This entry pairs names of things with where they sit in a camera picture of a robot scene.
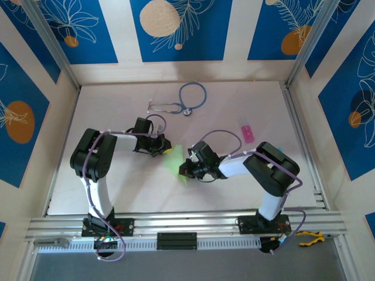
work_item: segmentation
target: purple cable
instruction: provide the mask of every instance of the purple cable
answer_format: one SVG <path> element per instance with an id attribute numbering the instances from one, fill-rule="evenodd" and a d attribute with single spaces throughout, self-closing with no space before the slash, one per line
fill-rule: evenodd
<path id="1" fill-rule="evenodd" d="M 151 114 L 149 116 L 146 117 L 146 119 L 148 119 L 149 117 L 152 117 L 152 116 L 158 116 L 160 117 L 163 121 L 164 121 L 164 127 L 163 127 L 163 130 L 161 130 L 159 133 L 126 133 L 126 132 L 112 132 L 112 133 L 117 133 L 117 134 L 123 134 L 123 135 L 133 135 L 133 136 L 158 136 L 160 134 L 162 134 L 164 131 L 165 131 L 165 128 L 166 128 L 166 120 L 158 115 L 158 114 Z M 125 255 L 125 250 L 126 250 L 126 243 L 124 241 L 124 239 L 121 237 L 120 233 L 118 233 L 116 231 L 116 229 L 110 225 L 106 220 L 105 218 L 103 217 L 103 215 L 99 212 L 98 209 L 95 208 L 95 205 L 94 205 L 94 202 L 93 202 L 93 199 L 91 198 L 91 190 L 90 190 L 90 181 L 88 180 L 87 176 L 86 176 L 86 170 L 87 170 L 87 163 L 88 163 L 88 160 L 90 158 L 90 156 L 93 154 L 93 151 L 95 149 L 95 147 L 97 146 L 99 140 L 109 134 L 110 131 L 105 131 L 103 133 L 101 133 L 100 135 L 98 135 L 98 137 L 96 138 L 96 140 L 94 141 L 93 145 L 91 146 L 90 150 L 88 151 L 88 154 L 84 160 L 84 163 L 83 163 L 83 168 L 82 168 L 82 175 L 83 175 L 83 179 L 86 183 L 86 189 L 87 189 L 87 198 L 88 198 L 88 203 L 90 204 L 90 208 L 92 208 L 94 210 L 94 212 L 96 213 L 96 215 L 98 216 L 98 218 L 107 226 L 109 227 L 110 230 L 112 230 L 112 232 L 117 236 L 119 237 L 119 239 L 121 240 L 122 244 L 124 245 L 124 250 L 122 251 L 121 255 L 118 257 L 118 258 L 115 258 L 115 259 L 103 259 L 100 255 L 99 255 L 99 247 L 97 248 L 95 254 L 96 256 L 98 257 L 98 260 L 100 261 L 104 261 L 104 262 L 116 262 L 116 261 L 119 261 L 120 259 L 122 259 L 122 257 Z"/>
<path id="2" fill-rule="evenodd" d="M 282 170 L 289 177 L 291 177 L 294 180 L 298 181 L 298 184 L 295 185 L 295 186 L 293 186 L 293 187 L 291 187 L 290 189 L 288 189 L 287 192 L 285 193 L 284 197 L 282 198 L 282 201 L 281 201 L 281 204 L 280 204 L 280 209 L 282 209 L 283 206 L 284 206 L 284 204 L 285 204 L 285 202 L 286 202 L 286 200 L 287 200 L 287 197 L 288 197 L 290 191 L 293 191 L 293 190 L 295 190 L 298 187 L 301 187 L 303 185 L 302 180 L 299 177 L 297 177 L 294 174 L 292 174 L 291 172 L 289 172 L 287 169 L 281 167 L 278 163 L 276 163 L 275 161 L 273 161 L 272 159 L 270 159 L 266 155 L 263 155 L 263 154 L 261 154 L 261 153 L 259 153 L 257 151 L 249 151 L 249 152 L 246 152 L 246 153 L 237 154 L 237 155 L 232 156 L 231 158 L 235 159 L 235 158 L 238 158 L 238 157 L 242 157 L 244 154 L 245 155 L 252 155 L 252 154 L 258 155 L 258 156 L 262 157 L 263 159 L 267 160 L 268 162 L 270 162 L 271 164 L 273 164 L 274 166 L 276 166 L 277 168 L 279 168 L 280 170 Z M 272 253 L 276 253 L 277 251 L 279 251 L 280 248 L 282 248 L 285 244 L 287 244 L 289 242 L 289 240 L 292 239 L 293 236 L 299 231 L 299 229 L 301 228 L 301 226 L 304 224 L 304 222 L 306 220 L 306 213 L 303 210 L 293 209 L 293 208 L 289 208 L 288 210 L 302 212 L 304 214 L 304 217 L 303 217 L 301 223 L 295 229 L 295 231 L 293 231 L 293 233 L 284 241 L 284 243 L 280 244 L 280 246 L 276 250 L 274 250 Z"/>
<path id="3" fill-rule="evenodd" d="M 227 131 L 227 130 L 212 130 L 212 131 L 208 132 L 207 134 L 205 134 L 205 135 L 199 140 L 199 142 L 201 142 L 206 136 L 210 135 L 211 133 L 215 133 L 215 132 L 230 133 L 231 135 L 235 136 L 235 137 L 238 139 L 240 145 L 239 145 L 239 147 L 238 147 L 236 150 L 234 150 L 234 151 L 232 151 L 231 153 L 229 153 L 230 155 L 232 155 L 233 153 L 236 153 L 237 151 L 239 151 L 239 150 L 241 149 L 241 147 L 242 147 L 242 141 L 241 141 L 240 137 L 237 136 L 235 133 L 233 133 L 233 132 L 231 132 L 231 131 Z"/>

